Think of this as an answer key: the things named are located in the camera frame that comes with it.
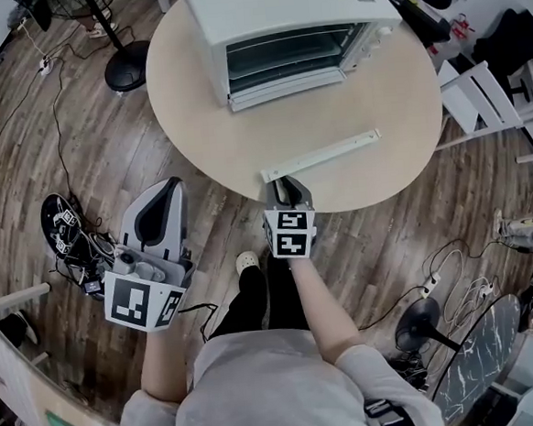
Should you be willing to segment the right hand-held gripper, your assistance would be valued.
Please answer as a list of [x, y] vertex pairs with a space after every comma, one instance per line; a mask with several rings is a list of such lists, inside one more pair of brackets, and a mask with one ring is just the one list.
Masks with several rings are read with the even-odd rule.
[[312, 194], [300, 181], [288, 176], [266, 184], [263, 219], [266, 240], [275, 258], [310, 257], [317, 234], [315, 210]]

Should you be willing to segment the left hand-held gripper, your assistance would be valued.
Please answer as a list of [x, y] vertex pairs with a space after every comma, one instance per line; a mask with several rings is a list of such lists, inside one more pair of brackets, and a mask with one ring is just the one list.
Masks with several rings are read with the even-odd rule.
[[142, 192], [124, 213], [114, 266], [104, 275], [105, 319], [139, 331], [169, 328], [195, 266], [180, 256], [187, 237], [184, 181], [173, 176]]

